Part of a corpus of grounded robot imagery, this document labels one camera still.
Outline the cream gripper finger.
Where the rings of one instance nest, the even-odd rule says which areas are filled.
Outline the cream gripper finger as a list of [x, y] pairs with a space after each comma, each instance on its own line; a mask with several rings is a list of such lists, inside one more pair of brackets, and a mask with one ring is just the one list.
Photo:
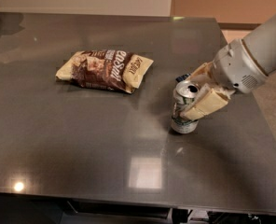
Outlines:
[[234, 90], [218, 85], [205, 84], [192, 104], [180, 112], [180, 117], [187, 120], [202, 119], [226, 106], [234, 93]]
[[212, 66], [212, 62], [203, 63], [190, 75], [188, 79], [192, 82], [198, 83], [199, 85], [210, 83], [213, 80]]

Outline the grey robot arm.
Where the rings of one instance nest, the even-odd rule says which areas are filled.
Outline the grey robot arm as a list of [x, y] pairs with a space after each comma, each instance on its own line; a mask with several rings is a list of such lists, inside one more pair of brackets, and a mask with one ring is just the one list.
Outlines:
[[222, 49], [187, 79], [200, 86], [192, 104], [180, 112], [187, 120], [201, 119], [226, 106], [235, 92], [249, 93], [276, 72], [276, 15]]

